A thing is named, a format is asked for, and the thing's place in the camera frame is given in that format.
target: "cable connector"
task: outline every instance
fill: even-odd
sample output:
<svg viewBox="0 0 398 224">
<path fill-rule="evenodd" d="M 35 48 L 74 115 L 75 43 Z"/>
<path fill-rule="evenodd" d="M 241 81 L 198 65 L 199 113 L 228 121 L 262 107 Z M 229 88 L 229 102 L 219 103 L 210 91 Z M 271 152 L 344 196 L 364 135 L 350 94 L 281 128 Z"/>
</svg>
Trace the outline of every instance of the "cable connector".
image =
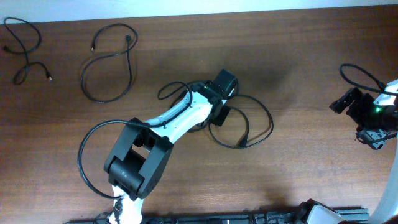
<svg viewBox="0 0 398 224">
<path fill-rule="evenodd" d="M 3 49 L 5 52 L 10 52 L 10 48 L 8 48 L 7 46 L 4 46 L 2 49 Z"/>
<path fill-rule="evenodd" d="M 245 147 L 247 143 L 248 143 L 248 134 L 245 134 L 242 140 L 238 142 L 238 146 Z"/>
<path fill-rule="evenodd" d="M 381 91 L 384 91 L 387 88 L 387 85 L 384 84 L 383 82 L 379 82 L 377 85 L 379 86 L 379 89 Z"/>
<path fill-rule="evenodd" d="M 52 76 L 51 76 L 51 73 L 50 73 L 50 72 L 46 72 L 46 73 L 45 73 L 45 76 L 47 77 L 47 80 L 48 80 L 48 81 L 51 81 L 51 80 L 52 80 Z"/>
<path fill-rule="evenodd" d="M 117 223 L 120 221 L 120 214 L 122 213 L 123 210 L 123 204 L 122 204 L 122 198 L 117 199 L 116 203 L 114 204 L 113 207 L 113 213 L 114 213 L 114 219 Z"/>
</svg>

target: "white wall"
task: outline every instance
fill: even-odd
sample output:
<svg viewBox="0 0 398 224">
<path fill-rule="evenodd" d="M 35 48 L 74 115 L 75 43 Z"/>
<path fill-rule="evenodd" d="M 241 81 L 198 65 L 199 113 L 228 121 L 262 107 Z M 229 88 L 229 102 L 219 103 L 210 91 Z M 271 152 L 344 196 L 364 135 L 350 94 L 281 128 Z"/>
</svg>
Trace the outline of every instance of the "white wall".
<svg viewBox="0 0 398 224">
<path fill-rule="evenodd" d="M 381 4 L 398 0 L 0 0 L 0 17 L 48 22 Z"/>
</svg>

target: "black cable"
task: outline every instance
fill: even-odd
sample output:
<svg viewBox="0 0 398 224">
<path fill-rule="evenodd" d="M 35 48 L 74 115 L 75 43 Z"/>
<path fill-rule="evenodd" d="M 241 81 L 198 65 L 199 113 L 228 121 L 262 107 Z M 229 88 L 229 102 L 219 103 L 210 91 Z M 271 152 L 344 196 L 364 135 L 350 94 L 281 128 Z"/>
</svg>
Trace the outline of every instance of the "black cable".
<svg viewBox="0 0 398 224">
<path fill-rule="evenodd" d="M 15 35 L 15 33 L 13 33 L 12 30 L 10 30 L 10 28 L 8 28 L 6 21 L 9 20 L 9 19 L 24 22 L 24 23 L 26 23 L 27 25 L 29 25 L 31 28 L 33 28 L 33 30 L 35 30 L 36 33 L 37 33 L 37 35 L 39 36 L 39 39 L 38 39 L 36 45 L 33 46 L 31 49 L 26 50 L 25 45 L 22 43 L 22 41 L 17 37 L 17 35 Z M 25 20 L 23 20 L 23 19 L 19 19 L 19 18 L 15 18 L 15 17 L 7 17 L 7 18 L 5 18 L 5 19 L 3 20 L 3 23 L 4 23 L 4 26 L 6 27 L 6 29 L 10 32 L 10 34 L 18 41 L 18 43 L 19 43 L 19 45 L 22 47 L 23 51 L 22 51 L 22 52 L 18 52 L 18 51 L 15 51 L 15 50 L 11 50 L 8 46 L 4 46 L 4 47 L 3 47 L 3 50 L 4 50 L 5 52 L 7 52 L 7 53 L 15 54 L 15 55 L 24 54 L 24 55 L 25 55 L 25 60 L 26 60 L 25 66 L 23 66 L 23 67 L 14 75 L 14 78 L 12 79 L 12 83 L 13 83 L 14 85 L 20 85 L 20 84 L 22 84 L 22 83 L 25 81 L 26 77 L 27 77 L 27 72 L 29 71 L 29 67 L 32 66 L 32 65 L 41 65 L 41 66 L 44 68 L 44 70 L 45 70 L 45 76 L 46 76 L 46 78 L 47 78 L 48 80 L 52 80 L 52 76 L 51 76 L 50 72 L 47 70 L 47 68 L 45 67 L 45 65 L 44 65 L 43 63 L 41 63 L 41 62 L 31 62 L 31 63 L 29 63 L 29 58 L 28 58 L 28 56 L 27 56 L 27 54 L 32 53 L 32 52 L 35 51 L 37 48 L 39 48 L 39 45 L 40 45 L 40 43 L 42 42 L 42 36 L 41 36 L 39 30 L 38 30 L 33 24 L 31 24 L 30 22 L 27 22 L 27 21 L 25 21 Z M 25 74 L 24 74 L 24 76 L 22 77 L 22 79 L 21 79 L 20 81 L 18 81 L 18 77 L 19 77 L 19 75 L 20 75 L 23 71 L 25 71 Z"/>
<path fill-rule="evenodd" d="M 195 81 L 192 81 L 192 82 L 188 82 L 187 84 L 193 84 L 193 83 L 197 83 L 197 82 L 206 82 L 206 81 L 205 81 L 205 80 L 195 80 Z M 216 138 L 216 137 L 213 135 L 213 133 L 211 132 L 209 118 L 207 118 L 207 119 L 206 119 L 204 122 L 202 122 L 201 124 L 198 124 L 197 126 L 198 126 L 199 128 L 190 129 L 190 130 L 188 130 L 187 132 L 188 132 L 188 133 L 195 133 L 195 132 L 201 131 L 201 130 L 205 129 L 207 126 L 209 126 L 210 135 L 211 135 L 211 137 L 215 140 L 215 142 L 216 142 L 217 144 L 219 144 L 220 146 L 224 146 L 224 147 L 227 147 L 227 148 L 230 148 L 230 149 L 245 149 L 245 148 L 248 148 L 248 147 L 251 147 L 251 146 L 255 146 L 255 145 L 257 145 L 257 144 L 263 142 L 264 140 L 266 140 L 266 139 L 271 135 L 271 132 L 272 132 L 273 129 L 274 129 L 274 122 L 273 122 L 273 120 L 272 120 L 272 116 L 271 116 L 270 112 L 268 111 L 268 109 L 267 109 L 259 100 L 255 99 L 254 97 L 248 96 L 248 95 L 240 95 L 240 94 L 239 94 L 239 90 L 240 90 L 240 85 L 239 85 L 239 82 L 237 82 L 236 88 L 234 89 L 233 94 L 232 94 L 231 96 L 227 97 L 227 100 L 230 100 L 230 99 L 234 98 L 235 96 L 238 96 L 238 97 L 240 96 L 240 97 L 250 98 L 250 99 L 254 100 L 255 102 L 259 103 L 259 104 L 263 107 L 263 109 L 265 110 L 265 112 L 267 113 L 267 115 L 268 115 L 268 117 L 269 117 L 269 119 L 270 119 L 271 131 L 269 132 L 269 134 L 268 134 L 266 137 L 264 137 L 263 139 L 261 139 L 260 141 L 254 143 L 254 144 L 251 144 L 251 145 L 248 145 L 248 146 L 247 146 L 246 143 L 247 143 L 247 141 L 248 141 L 249 130 L 250 130 L 250 128 L 249 128 L 249 120 L 248 120 L 248 117 L 244 114 L 243 111 L 241 111 L 240 109 L 238 109 L 238 108 L 236 108 L 236 107 L 233 107 L 233 106 L 229 106 L 229 107 L 230 107 L 231 109 L 233 109 L 233 110 L 238 111 L 238 112 L 242 115 L 242 117 L 244 118 L 244 121 L 245 121 L 245 123 L 246 123 L 246 132 L 245 132 L 245 135 L 241 138 L 241 140 L 239 140 L 237 146 L 229 146 L 229 145 L 223 144 L 222 142 L 220 142 L 219 140 L 217 140 L 217 138 Z M 183 91 L 183 92 L 172 102 L 172 104 L 170 105 L 170 108 L 173 107 L 173 106 L 176 104 L 176 102 L 177 102 L 178 100 L 182 99 L 182 98 L 185 96 L 185 94 L 186 94 L 186 92 Z"/>
<path fill-rule="evenodd" d="M 368 86 L 364 86 L 364 85 L 361 85 L 361 84 L 358 84 L 356 82 L 351 81 L 344 74 L 343 67 L 353 67 L 353 68 L 356 68 L 359 71 L 365 73 L 365 75 L 367 75 L 368 77 L 370 77 L 371 79 L 373 79 L 376 82 L 376 84 L 378 85 L 380 90 L 375 89 L 375 88 L 371 88 L 371 87 L 368 87 Z M 353 86 L 356 86 L 358 88 L 362 88 L 362 89 L 367 90 L 367 91 L 372 91 L 372 92 L 375 92 L 375 93 L 379 93 L 379 94 L 386 94 L 386 95 L 390 95 L 390 96 L 398 96 L 398 93 L 391 93 L 391 92 L 388 92 L 388 91 L 384 91 L 384 89 L 386 88 L 386 85 L 383 82 L 380 82 L 376 77 L 374 77 L 368 71 L 366 71 L 365 69 L 363 69 L 363 68 L 361 68 L 361 67 L 359 67 L 357 65 L 353 65 L 353 64 L 350 64 L 350 63 L 344 63 L 344 64 L 340 65 L 339 72 L 340 72 L 340 75 L 344 78 L 344 80 L 346 80 L 349 84 L 351 84 Z"/>
<path fill-rule="evenodd" d="M 138 127 L 143 127 L 143 128 L 159 128 L 162 126 L 165 126 L 167 123 L 171 122 L 173 119 L 175 119 L 176 117 L 178 117 L 181 113 L 183 113 L 187 108 L 189 108 L 192 104 L 192 99 L 193 99 L 193 95 L 192 95 L 192 91 L 191 88 L 189 87 L 189 85 L 187 85 L 184 82 L 180 82 L 180 81 L 176 81 L 176 82 L 171 82 L 169 84 L 167 84 L 166 86 L 164 86 L 163 88 L 161 88 L 157 94 L 157 98 L 158 100 L 164 100 L 168 97 L 170 97 L 172 94 L 176 93 L 176 91 L 173 91 L 171 94 L 168 94 L 165 97 L 160 97 L 160 94 L 162 93 L 162 91 L 164 91 L 166 88 L 168 88 L 171 85 L 174 84 L 182 84 L 183 86 L 185 86 L 189 92 L 190 95 L 190 99 L 189 102 L 187 103 L 187 105 L 178 113 L 176 113 L 174 116 L 172 116 L 170 119 L 168 119 L 167 121 L 164 121 L 162 123 L 159 124 L 141 124 L 141 123 L 136 123 L 136 122 L 132 122 L 132 121 L 125 121 L 125 120 L 121 120 L 121 119 L 115 119 L 115 120 L 109 120 L 109 121 L 104 121 L 100 124 L 97 124 L 96 126 L 92 127 L 88 133 L 86 134 L 86 136 L 83 138 L 83 140 L 81 141 L 80 147 L 79 147 L 79 151 L 78 151 L 78 157 L 77 157 L 77 163 L 78 163 L 78 169 L 79 169 L 79 173 L 81 175 L 81 178 L 83 179 L 83 181 L 86 183 L 86 185 L 95 193 L 97 193 L 98 195 L 104 197 L 104 198 L 108 198 L 108 199 L 119 199 L 120 196 L 118 197 L 114 197 L 114 196 L 110 196 L 107 195 L 105 193 L 102 193 L 100 190 L 98 190 L 96 187 L 94 187 L 94 185 L 87 179 L 86 174 L 84 173 L 83 170 L 83 165 L 81 163 L 81 157 L 83 155 L 83 150 L 84 147 L 87 143 L 88 138 L 100 127 L 109 125 L 109 124 L 128 124 L 128 125 L 132 125 L 132 126 L 138 126 Z"/>
<path fill-rule="evenodd" d="M 91 52 L 94 52 L 95 50 L 95 42 L 97 37 L 100 35 L 100 33 L 102 33 L 102 31 L 109 29 L 111 27 L 115 27 L 115 26 L 124 26 L 127 27 L 128 29 L 130 29 L 134 35 L 136 36 L 136 38 L 134 39 L 134 41 L 132 42 L 132 44 L 130 45 L 130 41 L 131 41 L 131 36 L 127 35 L 126 36 L 126 40 L 127 40 L 127 49 L 123 50 L 122 52 L 117 52 L 117 53 L 113 53 L 113 54 L 108 54 L 108 55 L 103 55 L 100 57 L 95 58 L 94 60 L 90 61 L 84 68 L 83 71 L 81 72 L 81 78 L 80 78 L 80 86 L 81 86 L 81 90 L 83 91 L 83 94 L 91 101 L 94 101 L 95 103 L 110 103 L 110 102 L 114 102 L 118 99 L 120 99 L 122 96 L 124 96 L 131 88 L 132 85 L 132 72 L 131 72 L 131 63 L 130 63 L 130 50 L 137 44 L 138 41 L 138 33 L 136 32 L 136 30 L 134 30 L 131 26 L 127 25 L 127 24 L 123 24 L 123 23 L 115 23 L 115 24 L 111 24 L 108 26 L 105 26 L 103 28 L 101 28 L 93 37 L 93 41 L 91 43 Z M 97 62 L 99 60 L 105 59 L 105 58 L 110 58 L 110 57 L 115 57 L 118 55 L 122 55 L 122 54 L 127 54 L 127 63 L 129 65 L 129 83 L 126 87 L 126 89 L 117 97 L 110 99 L 110 100 L 99 100 L 96 99 L 95 97 L 91 96 L 86 88 L 85 88 L 85 83 L 84 83 L 84 79 L 85 79 L 85 72 L 87 70 L 87 68 L 92 65 L 94 62 Z"/>
<path fill-rule="evenodd" d="M 269 118 L 269 121 L 270 121 L 270 123 L 271 123 L 271 130 L 269 131 L 269 133 L 268 133 L 264 138 L 262 138 L 262 139 L 259 140 L 258 142 L 255 142 L 255 143 L 253 143 L 253 144 L 250 144 L 250 145 L 248 145 L 248 146 L 239 146 L 241 143 L 239 143 L 238 146 L 229 146 L 229 145 L 227 145 L 227 144 L 224 144 L 224 143 L 220 142 L 220 141 L 214 136 L 213 132 L 211 131 L 211 125 L 209 124 L 208 126 L 209 126 L 209 132 L 210 132 L 211 137 L 213 138 L 213 140 L 214 140 L 217 144 L 219 144 L 220 146 L 227 147 L 228 149 L 247 149 L 247 148 L 249 148 L 249 147 L 256 146 L 256 145 L 262 143 L 263 141 L 265 141 L 265 140 L 271 135 L 271 133 L 272 133 L 273 130 L 274 130 L 274 120 L 272 119 L 271 113 L 269 112 L 269 110 L 266 108 L 266 106 L 265 106 L 264 104 L 262 104 L 259 100 L 257 100 L 256 98 L 254 98 L 254 97 L 252 97 L 252 96 L 243 95 L 243 94 L 238 94 L 238 95 L 235 95 L 234 97 L 245 97 L 245 98 L 249 98 L 249 99 L 254 100 L 255 102 L 257 102 L 257 103 L 262 107 L 262 109 L 264 109 L 264 111 L 267 113 L 268 118 Z M 245 121 L 246 121 L 246 131 L 247 131 L 247 134 L 246 134 L 246 136 L 245 136 L 244 138 L 247 139 L 247 136 L 248 136 L 248 134 L 249 134 L 249 125 L 248 125 L 249 121 L 248 121 L 248 119 L 247 119 L 247 116 L 244 115 L 243 112 L 240 111 L 240 113 L 243 115 L 243 117 L 245 118 Z"/>
<path fill-rule="evenodd" d="M 114 220 L 117 224 L 120 224 L 120 214 L 123 212 L 123 204 L 122 199 L 117 199 L 116 203 L 113 206 Z"/>
<path fill-rule="evenodd" d="M 108 223 L 108 218 L 109 218 L 109 216 L 112 214 L 112 212 L 103 212 L 103 213 L 100 213 L 100 214 L 98 214 L 95 218 L 94 218 L 94 220 L 93 220 L 93 224 L 98 224 L 98 220 L 101 218 L 101 217 L 103 217 L 103 216 L 105 216 L 106 217 L 106 223 Z"/>
</svg>

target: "wood grain surface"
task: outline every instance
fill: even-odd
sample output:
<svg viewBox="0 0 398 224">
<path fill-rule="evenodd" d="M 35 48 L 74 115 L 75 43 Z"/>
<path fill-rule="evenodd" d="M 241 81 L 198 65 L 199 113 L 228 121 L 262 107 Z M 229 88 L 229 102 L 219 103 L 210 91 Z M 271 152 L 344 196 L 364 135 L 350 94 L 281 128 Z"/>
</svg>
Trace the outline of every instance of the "wood grain surface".
<svg viewBox="0 0 398 224">
<path fill-rule="evenodd" d="M 115 22 L 139 33 L 131 62 L 137 77 L 131 91 L 105 105 L 80 89 L 83 62 L 126 46 L 124 28 L 106 31 L 90 53 L 93 34 Z M 94 194 L 77 169 L 78 146 L 86 132 L 107 119 L 153 118 L 172 101 L 157 101 L 168 82 L 212 79 L 225 68 L 241 93 L 260 99 L 271 111 L 275 130 L 246 150 L 215 144 L 208 131 L 184 135 L 175 145 L 144 214 L 272 210 L 310 198 L 331 207 L 363 206 L 372 212 L 384 190 L 396 140 L 381 151 L 355 141 L 356 125 L 328 107 L 351 86 L 338 74 L 341 63 L 358 64 L 389 82 L 398 75 L 398 7 L 355 7 L 268 11 L 206 16 L 148 17 L 36 24 L 42 45 L 29 54 L 46 64 L 14 86 L 24 65 L 21 55 L 0 51 L 0 223 L 61 223 L 93 218 L 112 201 Z M 37 36 L 26 25 L 10 28 L 29 48 Z M 18 49 L 0 27 L 1 46 Z M 347 70 L 353 80 L 374 83 Z M 88 70 L 89 91 L 102 98 L 119 94 L 128 81 L 125 55 Z M 229 102 L 247 113 L 250 138 L 268 127 L 255 102 Z M 89 140 L 83 167 L 100 190 L 112 194 L 103 164 L 121 125 L 100 129 Z M 244 120 L 232 112 L 215 134 L 236 144 Z"/>
</svg>

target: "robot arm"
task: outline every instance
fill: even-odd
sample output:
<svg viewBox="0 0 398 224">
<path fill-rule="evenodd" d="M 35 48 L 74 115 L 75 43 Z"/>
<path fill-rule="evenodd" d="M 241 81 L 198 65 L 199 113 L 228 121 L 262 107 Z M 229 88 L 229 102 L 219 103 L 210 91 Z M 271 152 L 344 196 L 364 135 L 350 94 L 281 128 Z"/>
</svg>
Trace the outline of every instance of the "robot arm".
<svg viewBox="0 0 398 224">
<path fill-rule="evenodd" d="M 390 82 L 384 91 L 398 93 L 398 80 Z M 330 105 L 340 114 L 349 107 L 346 114 L 357 124 L 357 138 L 361 143 L 368 144 L 374 150 L 380 150 L 384 143 L 397 136 L 398 131 L 398 99 L 396 96 L 380 94 L 374 99 L 369 93 L 363 94 L 358 88 L 352 88 Z M 398 214 L 398 143 L 396 157 L 392 165 L 386 189 L 368 223 L 380 224 Z M 309 200 L 303 203 L 298 212 L 297 223 L 329 223 L 338 224 L 344 219 L 333 209 L 318 202 Z"/>
<path fill-rule="evenodd" d="M 167 112 L 146 121 L 149 125 L 160 124 L 184 110 L 164 126 L 145 128 L 127 124 L 124 127 L 104 165 L 114 195 L 121 196 L 114 201 L 114 205 L 122 210 L 118 212 L 119 208 L 116 208 L 109 218 L 111 223 L 140 223 L 143 199 L 159 182 L 174 143 L 194 125 L 206 120 L 221 126 L 230 110 L 224 104 L 237 83 L 234 75 L 222 70 L 214 81 L 191 86 L 192 103 L 189 108 L 184 110 L 190 101 L 190 94 L 187 93 L 182 101 Z M 137 118 L 131 121 L 142 123 Z M 134 151 L 133 145 L 145 147 L 150 152 L 147 158 Z"/>
</svg>

